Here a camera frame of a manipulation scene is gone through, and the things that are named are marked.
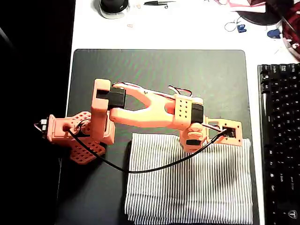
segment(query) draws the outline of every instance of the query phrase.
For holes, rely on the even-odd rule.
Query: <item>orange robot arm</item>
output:
[[[131,111],[125,108],[125,97],[131,95],[146,108]],[[209,125],[216,123],[218,128]],[[91,112],[80,112],[73,117],[42,120],[42,130],[52,143],[71,147],[71,159],[86,164],[95,158],[68,133],[70,129],[98,155],[105,153],[105,145],[114,143],[115,124],[142,128],[171,128],[180,131],[180,142],[186,152],[200,149],[209,141],[209,128],[227,129],[215,143],[241,146],[241,123],[224,119],[209,119],[203,114],[203,100],[179,94],[168,95],[144,89],[138,85],[96,79],[92,94]]]

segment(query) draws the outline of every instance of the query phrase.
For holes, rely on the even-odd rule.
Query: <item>dark gray mat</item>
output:
[[[251,137],[246,62],[238,50],[77,50],[74,53],[68,116],[90,110],[93,81],[107,78],[173,94],[167,86],[190,89],[204,99],[205,114],[242,122],[244,138]],[[133,97],[126,108],[142,104]],[[106,159],[126,167],[132,133],[178,134],[166,128],[116,125],[115,144]],[[253,151],[251,171],[254,225],[259,224]],[[130,224],[124,215],[126,176],[95,161],[79,166],[63,160],[58,198],[59,225]]]

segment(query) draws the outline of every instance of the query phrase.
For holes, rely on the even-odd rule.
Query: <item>white desk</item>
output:
[[[267,37],[267,31],[276,26],[257,26],[240,19],[239,24],[245,24],[247,31],[227,32],[224,25],[239,15],[228,12],[213,0],[183,0],[169,4],[168,9],[131,0],[129,14],[116,20],[101,17],[95,9],[98,3],[99,0],[76,0],[69,88],[73,52],[80,48],[238,49],[245,52],[259,217],[260,224],[264,225],[257,65],[297,62],[281,39]]]

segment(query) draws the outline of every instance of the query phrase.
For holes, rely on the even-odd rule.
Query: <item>keyboard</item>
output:
[[[259,65],[266,225],[300,225],[300,63]]]

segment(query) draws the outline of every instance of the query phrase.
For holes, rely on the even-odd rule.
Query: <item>cloth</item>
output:
[[[129,169],[156,168],[186,157],[175,135],[133,134]],[[135,224],[252,224],[250,140],[212,144],[160,171],[129,174],[125,213]]]

